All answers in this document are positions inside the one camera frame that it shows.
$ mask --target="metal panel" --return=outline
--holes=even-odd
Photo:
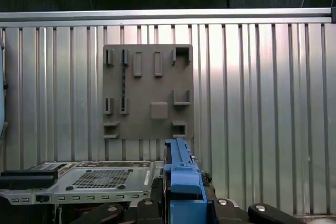
[[[219,197],[336,214],[336,25],[330,9],[1,15],[3,168],[157,160],[163,140],[102,139],[104,44],[191,43],[195,138]]]
[[[325,150],[324,150],[324,98],[322,66],[322,29],[320,24],[308,25],[308,148],[309,173],[312,177],[310,193],[311,211],[322,214],[326,210]]]
[[[73,29],[72,44],[72,84],[71,107],[73,108],[73,141],[74,159],[76,161],[88,160],[89,135],[88,127],[88,50],[87,28],[75,27]]]
[[[293,207],[292,186],[292,99],[291,99],[291,57],[289,56],[289,27],[286,24],[275,25],[276,86],[277,86],[277,148],[279,183],[278,207],[291,212]]]
[[[336,89],[335,89],[335,80],[336,80],[336,32],[335,24],[326,24],[324,27],[325,30],[325,75],[326,75],[326,102],[327,102],[327,123],[328,131],[326,132],[326,174],[327,176],[327,195],[329,195],[329,200],[327,200],[327,209],[329,208],[330,212],[336,212],[336,156],[333,154],[336,150],[336,106],[334,103],[336,101]]]
[[[70,27],[56,29],[56,57],[55,60],[55,139],[57,161],[73,159],[73,106],[70,45],[73,38],[70,36]]]
[[[225,26],[225,71],[227,92],[227,148],[228,167],[244,167],[244,109],[243,109],[243,77],[241,52],[241,27],[238,25]],[[229,197],[245,207],[244,200],[244,170],[236,169],[228,172]]]
[[[36,29],[23,28],[22,31],[22,133],[24,169],[37,163],[39,146],[37,145],[37,54]]]

